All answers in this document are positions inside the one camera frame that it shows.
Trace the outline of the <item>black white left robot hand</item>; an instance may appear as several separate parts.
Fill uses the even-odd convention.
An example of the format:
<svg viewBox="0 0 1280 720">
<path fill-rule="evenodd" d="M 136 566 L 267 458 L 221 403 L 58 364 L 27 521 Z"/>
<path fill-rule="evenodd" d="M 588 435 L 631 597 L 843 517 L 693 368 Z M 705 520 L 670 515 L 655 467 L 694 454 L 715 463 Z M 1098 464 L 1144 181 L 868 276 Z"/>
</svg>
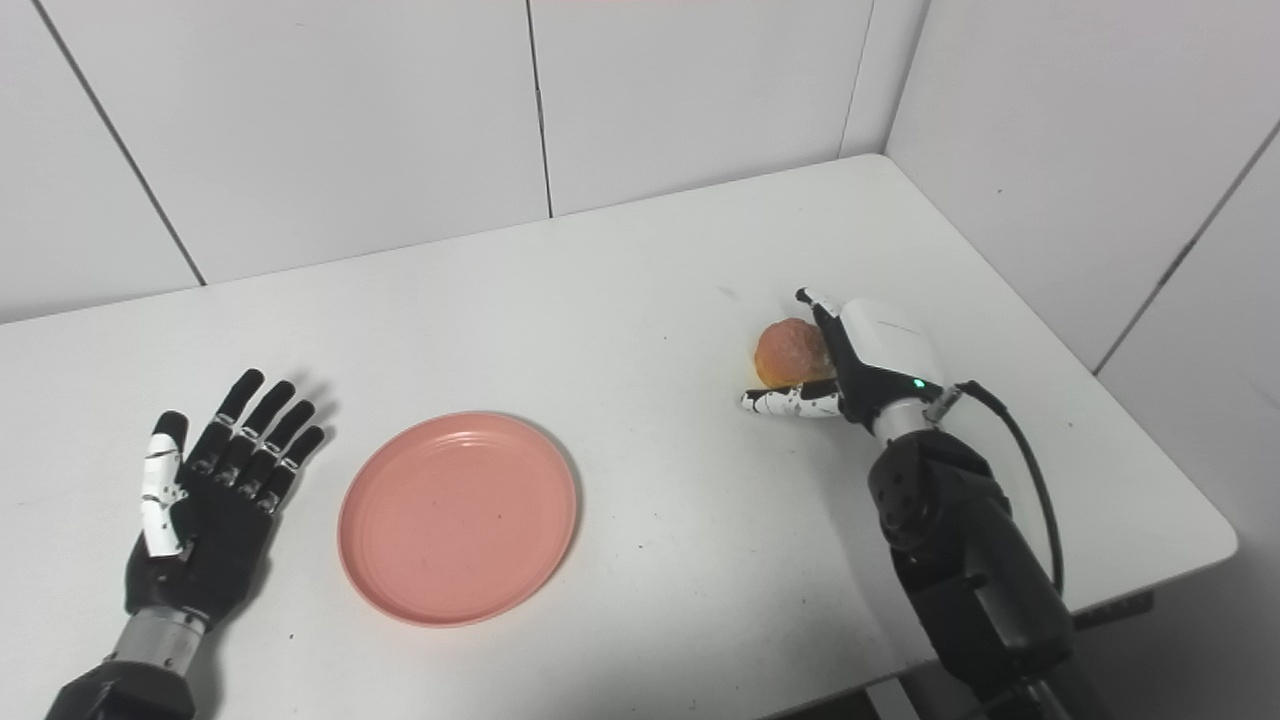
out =
<svg viewBox="0 0 1280 720">
<path fill-rule="evenodd" d="M 155 421 L 143 456 L 140 534 L 125 564 L 124 609 L 168 609 L 215 628 L 257 582 L 282 511 L 324 443 L 316 407 L 288 380 L 250 368 L 193 445 L 183 413 Z"/>
</svg>

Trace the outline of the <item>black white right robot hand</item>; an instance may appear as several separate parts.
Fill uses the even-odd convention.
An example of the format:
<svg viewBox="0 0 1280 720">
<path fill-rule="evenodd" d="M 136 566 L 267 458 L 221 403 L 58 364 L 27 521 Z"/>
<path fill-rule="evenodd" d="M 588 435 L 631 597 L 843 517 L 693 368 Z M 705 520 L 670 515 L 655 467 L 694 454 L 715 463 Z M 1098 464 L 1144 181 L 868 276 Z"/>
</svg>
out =
<svg viewBox="0 0 1280 720">
<path fill-rule="evenodd" d="M 740 407 L 767 416 L 842 418 L 882 445 L 936 428 L 925 413 L 943 395 L 945 374 L 909 314 L 869 299 L 840 306 L 810 288 L 795 297 L 812 311 L 833 375 L 748 389 Z"/>
</svg>

